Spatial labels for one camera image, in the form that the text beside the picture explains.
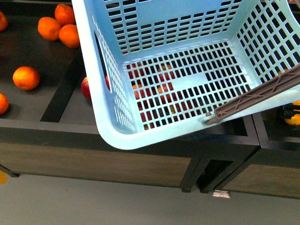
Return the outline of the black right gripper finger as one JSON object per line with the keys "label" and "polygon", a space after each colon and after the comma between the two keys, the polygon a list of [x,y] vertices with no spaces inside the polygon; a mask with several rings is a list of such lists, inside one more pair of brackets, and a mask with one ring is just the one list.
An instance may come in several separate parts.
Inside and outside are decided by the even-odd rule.
{"label": "black right gripper finger", "polygon": [[279,107],[277,116],[281,119],[292,119],[300,114],[300,103],[292,102]]}

